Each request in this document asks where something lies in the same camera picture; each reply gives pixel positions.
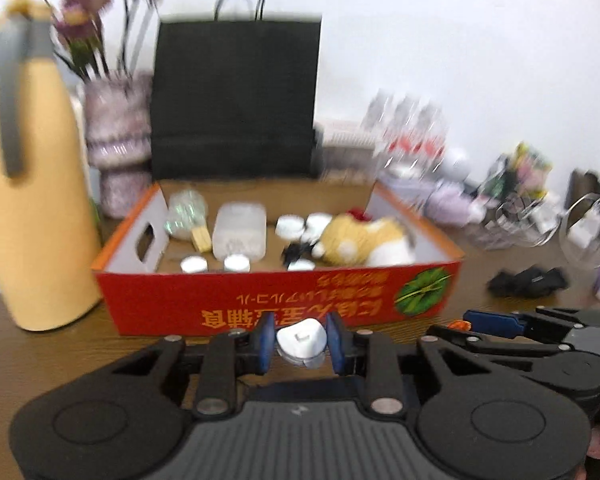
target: gray ribbed panel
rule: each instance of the gray ribbed panel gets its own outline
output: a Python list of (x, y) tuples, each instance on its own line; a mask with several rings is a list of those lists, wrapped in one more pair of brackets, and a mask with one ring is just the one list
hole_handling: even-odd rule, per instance
[(200, 424), (146, 480), (450, 480), (405, 428), (355, 403), (247, 402), (231, 420)]

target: black cloth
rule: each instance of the black cloth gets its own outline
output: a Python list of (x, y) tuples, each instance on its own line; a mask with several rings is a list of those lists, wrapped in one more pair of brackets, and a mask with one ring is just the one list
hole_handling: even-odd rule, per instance
[(499, 298), (544, 298), (568, 287), (567, 277), (559, 267), (543, 270), (536, 266), (518, 274), (501, 270), (487, 285), (489, 292)]
[(320, 21), (163, 22), (154, 178), (312, 176)]

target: yellow wooden block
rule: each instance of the yellow wooden block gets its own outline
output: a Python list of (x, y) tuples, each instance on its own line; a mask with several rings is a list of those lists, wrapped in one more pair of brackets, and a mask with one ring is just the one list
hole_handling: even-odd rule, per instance
[(196, 250), (201, 253), (208, 253), (211, 250), (211, 235), (206, 225), (191, 230), (191, 241)]

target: yellow toy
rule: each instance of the yellow toy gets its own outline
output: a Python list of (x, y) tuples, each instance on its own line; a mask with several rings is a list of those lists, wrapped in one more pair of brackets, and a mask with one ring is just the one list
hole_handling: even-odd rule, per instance
[(391, 267), (415, 261), (411, 243), (397, 221), (359, 222), (348, 214), (336, 216), (327, 225), (312, 256), (335, 266)]

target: gray pitcher handle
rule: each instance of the gray pitcher handle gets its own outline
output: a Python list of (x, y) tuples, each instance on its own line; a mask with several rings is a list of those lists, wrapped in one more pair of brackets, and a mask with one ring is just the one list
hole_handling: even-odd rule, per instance
[(31, 20), (16, 14), (0, 30), (0, 147), (9, 178), (24, 169), (20, 135), (20, 70), (29, 45)]

